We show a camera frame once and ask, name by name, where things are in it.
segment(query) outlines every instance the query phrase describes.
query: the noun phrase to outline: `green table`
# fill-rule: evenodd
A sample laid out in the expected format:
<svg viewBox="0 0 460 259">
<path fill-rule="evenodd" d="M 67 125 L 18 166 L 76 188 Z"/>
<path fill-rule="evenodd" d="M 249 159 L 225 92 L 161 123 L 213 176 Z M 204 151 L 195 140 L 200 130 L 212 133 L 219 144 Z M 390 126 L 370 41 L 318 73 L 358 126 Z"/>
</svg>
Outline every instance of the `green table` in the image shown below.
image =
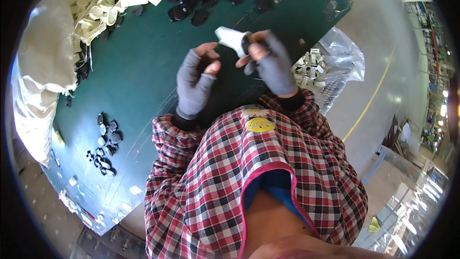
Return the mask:
<svg viewBox="0 0 460 259">
<path fill-rule="evenodd" d="M 300 58 L 350 9 L 350 0 L 280 0 L 273 10 L 260 13 L 255 0 L 233 6 L 220 0 L 210 9 L 204 25 L 195 27 L 190 19 L 170 22 L 167 11 L 173 5 L 164 1 L 135 17 L 131 10 L 107 41 L 92 44 L 93 71 L 76 89 L 72 107 L 61 96 L 54 127 L 66 142 L 64 148 L 53 142 L 60 162 L 50 162 L 44 170 L 56 191 L 66 189 L 69 197 L 90 214 L 102 214 L 102 223 L 93 222 L 98 234 L 107 232 L 116 222 L 144 199 L 145 181 L 152 162 L 157 159 L 153 143 L 152 119 L 171 112 L 178 101 L 176 73 L 191 48 L 216 41 L 219 26 L 240 31 L 271 29 L 286 45 L 293 62 Z M 213 87 L 203 123 L 246 102 L 254 102 L 265 87 L 256 80 L 257 73 L 245 76 L 236 69 L 237 56 L 232 49 L 219 46 L 222 69 Z M 96 117 L 105 112 L 115 119 L 123 134 L 118 152 L 110 158 L 117 174 L 103 176 L 87 161 L 99 137 Z M 70 186 L 76 175 L 78 183 Z M 136 185 L 142 192 L 133 195 Z"/>
</svg>

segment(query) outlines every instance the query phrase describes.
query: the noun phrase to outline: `factory floor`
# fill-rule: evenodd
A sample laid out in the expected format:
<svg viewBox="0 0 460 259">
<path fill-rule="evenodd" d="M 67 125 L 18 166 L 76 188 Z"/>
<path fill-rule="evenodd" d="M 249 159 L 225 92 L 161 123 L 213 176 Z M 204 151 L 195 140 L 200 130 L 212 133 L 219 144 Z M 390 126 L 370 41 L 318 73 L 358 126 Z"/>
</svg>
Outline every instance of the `factory floor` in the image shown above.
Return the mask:
<svg viewBox="0 0 460 259">
<path fill-rule="evenodd" d="M 361 49 L 366 60 L 363 82 L 347 83 L 326 117 L 345 142 L 348 161 L 360 173 L 380 147 L 391 120 L 405 118 L 420 137 L 426 116 L 428 75 L 417 20 L 401 0 L 353 0 L 351 11 L 337 24 Z M 135 208 L 121 225 L 145 236 L 144 206 Z"/>
</svg>

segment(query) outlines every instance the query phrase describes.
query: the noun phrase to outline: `gray fingerless glove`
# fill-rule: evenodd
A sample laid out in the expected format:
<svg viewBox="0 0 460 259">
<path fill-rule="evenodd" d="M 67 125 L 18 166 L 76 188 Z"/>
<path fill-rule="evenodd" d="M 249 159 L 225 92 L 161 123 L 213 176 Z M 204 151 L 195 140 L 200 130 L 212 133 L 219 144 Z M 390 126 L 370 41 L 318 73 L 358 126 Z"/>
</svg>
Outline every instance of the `gray fingerless glove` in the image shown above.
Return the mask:
<svg viewBox="0 0 460 259">
<path fill-rule="evenodd" d="M 257 69 L 259 76 L 275 95 L 287 95 L 296 89 L 295 79 L 291 71 L 292 62 L 283 43 L 272 33 L 268 32 L 262 45 L 267 54 L 257 63 L 249 62 L 245 74 L 251 74 Z"/>
<path fill-rule="evenodd" d="M 192 120 L 205 107 L 211 87 L 217 79 L 214 75 L 201 73 L 198 65 L 201 58 L 193 49 L 187 53 L 177 72 L 177 95 L 179 104 L 176 113 L 180 117 Z"/>
</svg>

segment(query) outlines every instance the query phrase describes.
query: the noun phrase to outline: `red plaid shirt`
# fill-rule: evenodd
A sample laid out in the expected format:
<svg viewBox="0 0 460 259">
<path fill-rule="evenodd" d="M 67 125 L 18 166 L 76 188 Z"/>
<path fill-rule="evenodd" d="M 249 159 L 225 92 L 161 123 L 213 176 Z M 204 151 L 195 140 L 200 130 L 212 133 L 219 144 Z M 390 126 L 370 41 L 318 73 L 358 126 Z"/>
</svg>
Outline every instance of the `red plaid shirt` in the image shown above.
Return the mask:
<svg viewBox="0 0 460 259">
<path fill-rule="evenodd" d="M 314 103 L 287 112 L 263 95 L 217 118 L 204 133 L 186 132 L 172 115 L 153 120 L 159 159 L 145 193 L 146 253 L 157 258 L 236 258 L 246 240 L 242 194 L 263 172 L 291 173 L 293 203 L 325 242 L 350 245 L 367 213 L 367 195 L 345 147 Z M 248 130 L 256 117 L 275 128 Z"/>
</svg>

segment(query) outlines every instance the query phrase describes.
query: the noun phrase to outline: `black sleeve cuff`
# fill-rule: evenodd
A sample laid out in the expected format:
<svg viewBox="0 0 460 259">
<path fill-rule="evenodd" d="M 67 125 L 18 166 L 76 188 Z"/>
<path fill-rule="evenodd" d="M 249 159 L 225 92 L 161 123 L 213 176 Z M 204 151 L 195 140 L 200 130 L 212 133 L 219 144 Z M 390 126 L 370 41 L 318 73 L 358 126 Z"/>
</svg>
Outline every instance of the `black sleeve cuff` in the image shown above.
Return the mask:
<svg viewBox="0 0 460 259">
<path fill-rule="evenodd" d="M 171 122 L 174 126 L 181 129 L 182 131 L 193 131 L 195 130 L 196 125 L 197 125 L 196 119 L 193 119 L 193 120 L 184 119 L 180 117 L 179 115 L 177 115 L 176 112 L 174 113 L 174 116 L 172 117 Z"/>
<path fill-rule="evenodd" d="M 290 98 L 278 98 L 281 106 L 287 111 L 296 111 L 305 104 L 305 95 L 299 90 L 296 95 Z"/>
</svg>

